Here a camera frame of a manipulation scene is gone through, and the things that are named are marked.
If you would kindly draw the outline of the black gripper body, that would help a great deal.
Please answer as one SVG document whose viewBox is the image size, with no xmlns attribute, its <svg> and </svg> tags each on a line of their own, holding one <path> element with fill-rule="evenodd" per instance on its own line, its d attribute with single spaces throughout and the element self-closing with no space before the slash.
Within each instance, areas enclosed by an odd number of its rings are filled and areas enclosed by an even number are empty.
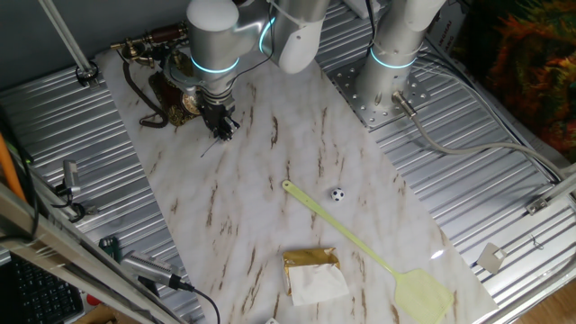
<svg viewBox="0 0 576 324">
<path fill-rule="evenodd" d="M 231 92 L 224 94 L 200 92 L 199 103 L 199 110 L 206 126 L 237 125 L 232 119 L 232 114 L 235 111 L 235 100 Z"/>
</svg>

